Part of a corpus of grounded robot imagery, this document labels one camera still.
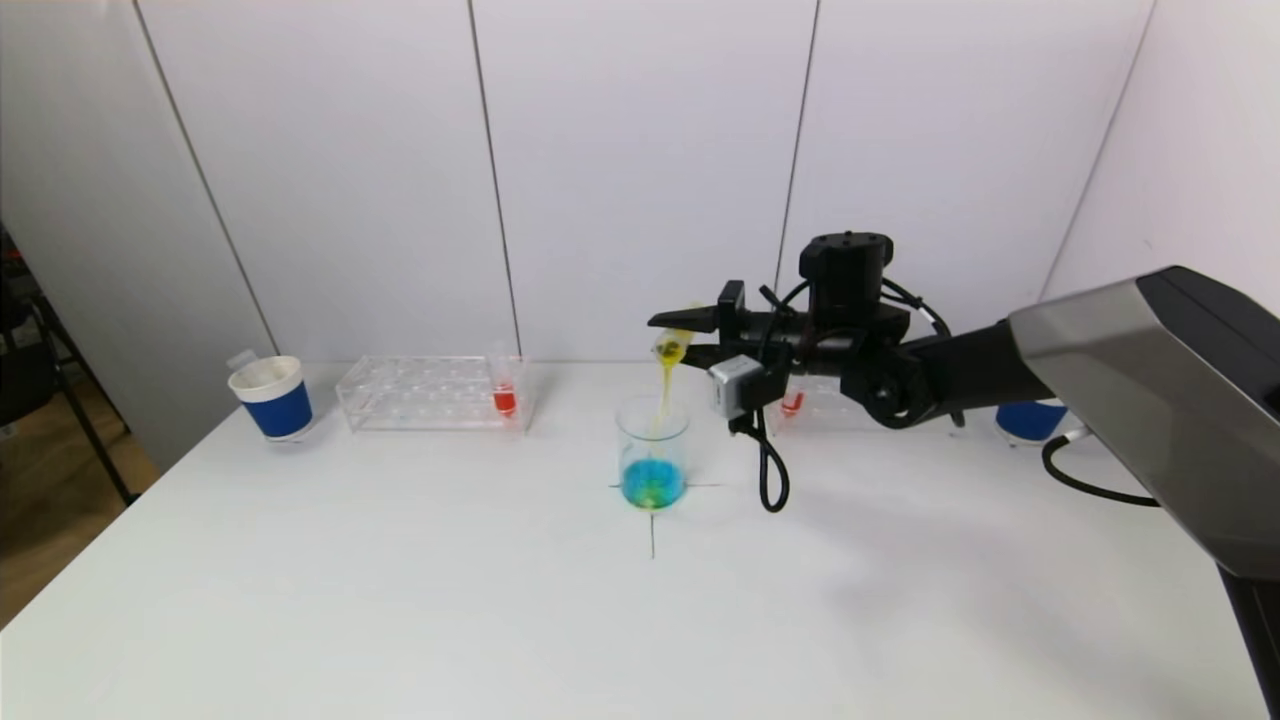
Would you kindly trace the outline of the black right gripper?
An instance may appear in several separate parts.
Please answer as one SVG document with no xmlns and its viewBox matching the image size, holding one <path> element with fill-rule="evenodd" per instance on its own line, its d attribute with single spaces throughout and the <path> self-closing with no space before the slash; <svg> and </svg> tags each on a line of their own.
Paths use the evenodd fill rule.
<svg viewBox="0 0 1280 720">
<path fill-rule="evenodd" d="M 801 281 L 788 292 L 777 295 L 768 284 L 760 286 L 758 293 L 765 302 L 763 310 L 746 307 L 746 286 L 742 281 L 727 283 L 716 306 L 686 307 L 676 311 L 658 313 L 648 322 L 649 327 L 690 333 L 718 333 L 718 345 L 689 345 L 681 364 L 700 370 L 709 369 L 730 355 L 750 357 L 772 357 L 782 354 L 783 347 L 791 352 L 800 343 L 806 327 L 806 309 L 797 304 L 797 297 L 808 291 L 808 281 Z"/>
</svg>

